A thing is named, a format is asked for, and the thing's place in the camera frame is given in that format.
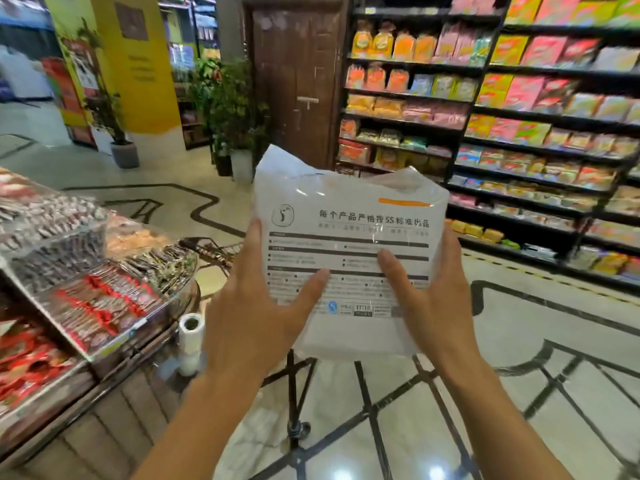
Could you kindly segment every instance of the tiled floor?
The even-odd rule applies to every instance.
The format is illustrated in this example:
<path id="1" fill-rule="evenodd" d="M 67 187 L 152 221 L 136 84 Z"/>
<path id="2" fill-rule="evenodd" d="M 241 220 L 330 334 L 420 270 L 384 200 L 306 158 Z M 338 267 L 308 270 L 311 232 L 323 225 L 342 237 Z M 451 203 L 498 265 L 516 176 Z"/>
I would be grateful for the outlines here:
<path id="1" fill-rule="evenodd" d="M 233 244 L 250 218 L 250 189 L 218 177 L 206 148 L 130 171 L 69 146 L 34 145 L 1 164 L 176 237 Z M 640 299 L 472 251 L 463 265 L 481 351 L 549 448 L 577 480 L 639 478 Z M 206 302 L 225 277 L 209 267 L 198 281 Z M 283 376 L 263 387 L 215 480 L 479 478 L 460 414 L 424 357 L 319 360 L 302 394 L 311 368 L 296 374 L 308 438 L 291 450 Z"/>

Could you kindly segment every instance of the right hand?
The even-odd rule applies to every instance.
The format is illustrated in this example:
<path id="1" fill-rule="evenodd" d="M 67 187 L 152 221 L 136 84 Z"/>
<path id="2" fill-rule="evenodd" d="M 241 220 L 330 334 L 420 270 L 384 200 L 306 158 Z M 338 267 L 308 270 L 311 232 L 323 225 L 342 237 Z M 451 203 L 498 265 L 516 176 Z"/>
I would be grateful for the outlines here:
<path id="1" fill-rule="evenodd" d="M 443 375 L 481 360 L 471 311 L 471 290 L 462 270 L 460 243 L 447 226 L 442 233 L 442 258 L 435 279 L 416 290 L 402 263 L 389 250 L 378 263 L 404 312 L 404 322 L 421 352 Z"/>

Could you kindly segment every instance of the hand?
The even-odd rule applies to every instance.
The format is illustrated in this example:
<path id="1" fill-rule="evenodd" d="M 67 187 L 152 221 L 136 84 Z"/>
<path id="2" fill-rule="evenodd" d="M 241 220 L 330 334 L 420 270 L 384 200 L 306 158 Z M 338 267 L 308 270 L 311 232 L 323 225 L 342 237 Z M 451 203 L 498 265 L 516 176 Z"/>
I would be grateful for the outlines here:
<path id="1" fill-rule="evenodd" d="M 277 305 L 262 274 L 261 227 L 252 221 L 228 281 L 207 307 L 203 348 L 213 377 L 261 383 L 286 357 L 329 281 L 329 270 L 321 269 L 290 306 Z"/>
<path id="2" fill-rule="evenodd" d="M 378 263 L 404 311 L 404 322 L 418 348 L 441 374 L 480 358 L 471 311 L 471 291 L 462 270 L 460 243 L 450 228 L 442 233 L 442 258 L 435 279 L 416 290 L 402 263 L 389 250 Z"/>

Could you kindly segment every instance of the left hand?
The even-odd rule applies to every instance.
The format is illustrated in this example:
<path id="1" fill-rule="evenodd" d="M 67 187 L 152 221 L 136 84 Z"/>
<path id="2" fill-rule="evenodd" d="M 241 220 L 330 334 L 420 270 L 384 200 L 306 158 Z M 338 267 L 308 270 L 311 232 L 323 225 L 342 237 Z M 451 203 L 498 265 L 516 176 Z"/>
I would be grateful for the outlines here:
<path id="1" fill-rule="evenodd" d="M 262 273 L 262 226 L 254 219 L 225 286 L 205 314 L 206 374 L 259 381 L 286 357 L 329 281 L 321 269 L 289 306 L 269 296 Z"/>

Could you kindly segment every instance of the shelf rack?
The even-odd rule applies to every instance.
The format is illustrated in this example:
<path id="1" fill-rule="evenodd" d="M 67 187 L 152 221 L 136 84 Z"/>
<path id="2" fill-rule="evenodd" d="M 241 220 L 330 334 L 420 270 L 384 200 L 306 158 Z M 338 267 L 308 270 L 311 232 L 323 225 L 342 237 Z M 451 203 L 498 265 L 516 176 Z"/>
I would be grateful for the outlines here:
<path id="1" fill-rule="evenodd" d="M 627 292 L 636 294 L 640 296 L 640 280 L 637 282 L 635 280 L 631 280 L 629 278 L 624 278 L 621 276 L 606 276 L 604 274 L 595 273 L 593 271 L 577 269 L 569 265 L 570 257 L 573 256 L 577 250 L 580 248 L 581 244 L 590 244 L 594 246 L 599 246 L 605 249 L 617 250 L 620 252 L 626 252 L 629 255 L 634 255 L 636 257 L 640 257 L 640 249 L 634 248 L 633 246 L 626 246 L 624 244 L 620 244 L 612 241 L 605 241 L 603 239 L 587 235 L 586 232 L 592 222 L 595 219 L 601 219 L 605 221 L 612 221 L 617 223 L 623 223 L 632 226 L 640 227 L 640 216 L 630 216 L 626 214 L 620 214 L 616 212 L 611 212 L 606 209 L 608 202 L 613 197 L 614 193 L 618 190 L 620 185 L 631 185 L 635 187 L 640 187 L 640 176 L 629 175 L 629 171 L 635 167 L 635 165 L 640 161 L 640 148 L 638 151 L 625 159 L 612 159 L 608 157 L 591 155 L 586 152 L 581 152 L 578 150 L 565 150 L 560 148 L 546 148 L 543 146 L 530 146 L 526 144 L 517 144 L 511 143 L 507 141 L 496 141 L 492 139 L 483 139 L 466 136 L 466 130 L 468 126 L 469 116 L 473 113 L 476 114 L 487 114 L 491 116 L 497 116 L 501 118 L 510 118 L 510 119 L 519 119 L 524 121 L 539 121 L 544 123 L 551 123 L 555 127 L 565 128 L 574 131 L 589 131 L 601 134 L 617 134 L 621 136 L 633 136 L 638 137 L 640 134 L 640 125 L 633 125 L 628 123 L 619 123 L 615 121 L 601 121 L 593 118 L 578 118 L 574 116 L 560 115 L 560 114 L 542 114 L 533 111 L 513 111 L 509 109 L 502 108 L 491 108 L 485 106 L 476 105 L 475 101 L 477 100 L 477 96 L 484 79 L 484 76 L 489 72 L 494 73 L 508 73 L 515 75 L 546 75 L 549 77 L 562 77 L 569 79 L 579 80 L 581 83 L 592 84 L 592 86 L 596 86 L 597 88 L 606 87 L 612 88 L 613 91 L 619 91 L 620 87 L 622 89 L 628 89 L 629 92 L 632 93 L 635 97 L 640 96 L 640 93 L 637 93 L 635 88 L 640 88 L 640 72 L 613 72 L 613 71 L 602 71 L 602 70 L 590 70 L 588 67 L 573 67 L 573 68 L 565 68 L 565 67 L 549 67 L 549 66 L 508 66 L 508 65 L 498 65 L 492 64 L 491 58 L 493 56 L 493 51 L 495 49 L 495 45 L 497 39 L 500 34 L 526 34 L 530 36 L 535 35 L 559 35 L 559 36 L 572 36 L 572 37 L 596 37 L 596 38 L 604 38 L 606 40 L 616 40 L 618 45 L 631 44 L 640 46 L 640 29 L 630 29 L 626 27 L 606 27 L 606 26 L 597 26 L 597 27 L 582 27 L 582 26 L 552 26 L 552 25 L 507 25 L 505 24 L 506 17 L 506 7 L 508 7 L 511 3 L 511 0 L 506 0 L 505 8 L 496 11 L 496 13 L 491 15 L 471 15 L 471 14 L 453 14 L 449 9 L 446 8 L 436 8 L 436 7 L 427 7 L 427 8 L 392 8 L 392 7 L 360 7 L 353 10 L 352 17 L 352 31 L 348 32 L 348 39 L 345 40 L 345 53 L 348 56 L 345 59 L 343 65 L 344 77 L 343 80 L 346 79 L 346 73 L 348 69 L 348 65 L 355 62 L 360 63 L 371 63 L 371 62 L 381 62 L 384 66 L 388 66 L 392 68 L 394 66 L 400 66 L 404 68 L 409 68 L 412 72 L 428 72 L 428 73 L 454 73 L 464 77 L 473 77 L 478 80 L 478 85 L 476 88 L 476 93 L 473 97 L 473 102 L 468 101 L 455 101 L 448 100 L 451 102 L 458 103 L 466 103 L 469 104 L 469 112 L 467 116 L 467 120 L 465 122 L 464 128 L 462 130 L 453 129 L 453 128 L 441 128 L 436 125 L 421 125 L 419 123 L 411 123 L 403 120 L 388 120 L 386 118 L 379 118 L 375 116 L 367 116 L 364 114 L 354 114 L 351 112 L 347 112 L 346 110 L 342 111 L 342 114 L 348 114 L 355 118 L 360 118 L 362 120 L 371 120 L 377 121 L 378 126 L 381 123 L 389 123 L 390 127 L 401 128 L 405 127 L 407 135 L 415 135 L 416 132 L 423 136 L 431 136 L 432 134 L 437 134 L 440 137 L 450 137 L 451 145 L 450 148 L 453 151 L 453 156 L 450 158 L 449 163 L 447 165 L 445 182 L 443 186 L 448 188 L 450 191 L 480 196 L 483 200 L 494 200 L 510 205 L 515 205 L 517 207 L 521 207 L 523 209 L 530 210 L 539 210 L 545 212 L 547 214 L 557 215 L 557 216 L 565 216 L 576 219 L 577 227 L 574 231 L 553 228 L 550 226 L 539 225 L 537 223 L 526 221 L 523 219 L 519 219 L 516 217 L 505 216 L 503 214 L 496 214 L 493 212 L 486 212 L 481 209 L 473 208 L 473 207 L 465 207 L 462 205 L 456 205 L 451 203 L 449 205 L 450 211 L 454 211 L 456 213 L 464 213 L 468 214 L 470 219 L 472 217 L 476 217 L 480 219 L 476 223 L 482 223 L 483 218 L 485 216 L 490 216 L 491 218 L 500 219 L 505 222 L 506 225 L 511 226 L 512 229 L 523 228 L 528 229 L 529 233 L 535 233 L 539 236 L 546 235 L 564 235 L 567 239 L 569 239 L 569 246 L 564 250 L 564 252 L 560 252 L 559 259 L 549 260 L 544 257 L 540 257 L 537 255 L 533 255 L 527 253 L 525 251 L 519 251 L 513 248 L 508 248 L 507 246 L 501 245 L 491 245 L 485 242 L 481 242 L 474 239 L 469 239 L 468 237 L 461 237 L 461 242 L 464 246 L 473 248 L 482 252 L 503 255 L 510 259 L 515 260 L 523 260 L 528 264 L 533 264 L 534 266 L 544 267 L 551 272 L 561 273 L 567 276 L 572 276 L 576 278 L 580 278 L 586 281 L 595 282 L 599 285 L 604 285 L 608 287 L 614 287 L 615 289 L 622 289 Z M 353 40 L 353 34 L 355 33 L 355 21 L 359 18 L 372 18 L 373 20 L 379 22 L 382 20 L 391 20 L 394 22 L 407 20 L 408 23 L 444 23 L 451 22 L 455 20 L 464 20 L 471 24 L 479 24 L 484 27 L 491 26 L 493 28 L 493 39 L 490 47 L 489 55 L 487 57 L 486 63 L 483 66 L 461 66 L 459 64 L 446 64 L 446 63 L 414 63 L 414 62 L 405 62 L 405 61 L 396 61 L 389 59 L 366 59 L 363 57 L 355 57 L 350 54 L 351 42 Z M 406 99 L 415 99 L 415 95 L 405 95 L 405 94 L 396 94 L 396 93 L 388 93 L 386 91 L 367 91 L 363 89 L 348 89 L 344 88 L 343 90 L 343 107 L 346 106 L 346 97 L 348 92 L 359 93 L 359 94 L 370 94 L 376 96 L 388 96 L 388 97 L 401 97 Z M 442 98 L 438 98 L 435 96 L 423 96 L 423 99 L 434 99 L 440 100 Z M 402 147 L 398 147 L 395 145 L 385 145 L 380 143 L 373 143 L 368 141 L 362 141 L 354 139 L 353 141 L 357 141 L 359 143 L 371 144 L 373 146 L 388 146 L 391 148 L 398 148 L 404 150 Z M 483 169 L 477 166 L 461 166 L 455 163 L 457 150 L 460 145 L 463 143 L 467 144 L 475 144 L 478 146 L 484 146 L 487 148 L 501 148 L 504 150 L 514 151 L 514 152 L 525 152 L 531 153 L 534 155 L 546 156 L 546 157 L 556 157 L 558 159 L 565 159 L 568 161 L 580 161 L 580 162 L 594 162 L 604 166 L 614 167 L 618 170 L 618 176 L 613 182 L 612 186 L 605 191 L 594 191 L 579 185 L 564 185 L 558 182 L 551 182 L 547 180 L 541 180 L 538 178 L 529 177 L 526 174 L 517 174 L 517 173 L 508 173 L 500 170 L 492 170 L 492 169 Z M 556 188 L 564 188 L 569 193 L 585 193 L 585 195 L 592 195 L 596 197 L 597 205 L 590 210 L 576 209 L 572 207 L 560 207 L 557 205 L 551 205 L 546 202 L 537 201 L 537 200 L 528 200 L 521 197 L 516 197 L 512 195 L 504 195 L 498 193 L 492 193 L 489 191 L 485 191 L 478 188 L 469 188 L 462 185 L 455 185 L 449 183 L 453 174 L 457 175 L 465 175 L 472 177 L 474 175 L 487 175 L 495 177 L 495 180 L 522 180 L 523 182 L 535 182 L 544 187 L 556 187 Z"/>

